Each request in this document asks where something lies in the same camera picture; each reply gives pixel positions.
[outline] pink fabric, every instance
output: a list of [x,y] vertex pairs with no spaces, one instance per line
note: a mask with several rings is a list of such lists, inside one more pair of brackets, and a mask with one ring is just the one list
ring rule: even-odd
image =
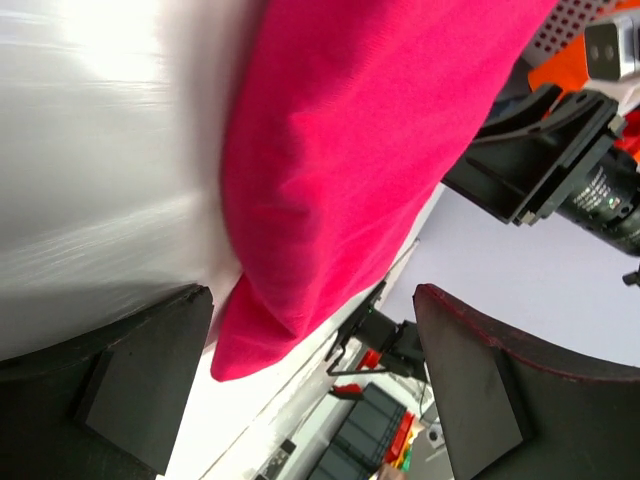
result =
[[244,275],[212,375],[282,359],[380,280],[556,0],[271,0],[232,114]]

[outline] gray wall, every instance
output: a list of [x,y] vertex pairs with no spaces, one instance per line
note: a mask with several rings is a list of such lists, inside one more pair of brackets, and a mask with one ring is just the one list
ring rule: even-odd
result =
[[411,296],[434,283],[475,308],[564,347],[640,365],[637,261],[559,216],[505,226],[445,191],[383,311],[415,321]]

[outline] black lens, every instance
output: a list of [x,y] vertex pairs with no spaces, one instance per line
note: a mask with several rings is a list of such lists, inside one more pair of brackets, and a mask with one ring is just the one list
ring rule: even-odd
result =
[[615,248],[640,256],[640,175],[635,160],[626,152],[610,150],[558,213]]

